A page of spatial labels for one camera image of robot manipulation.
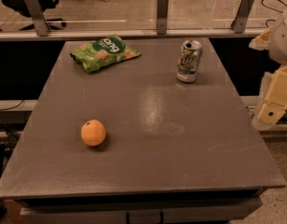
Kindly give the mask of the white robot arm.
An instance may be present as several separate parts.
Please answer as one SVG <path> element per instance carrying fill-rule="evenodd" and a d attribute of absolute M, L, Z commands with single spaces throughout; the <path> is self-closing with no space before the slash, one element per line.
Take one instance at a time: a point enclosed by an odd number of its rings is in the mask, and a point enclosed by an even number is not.
<path fill-rule="evenodd" d="M 280 64 L 274 73 L 264 73 L 253 113 L 252 126 L 264 131 L 275 126 L 287 111 L 287 8 L 249 47 L 267 50 L 269 58 Z"/>

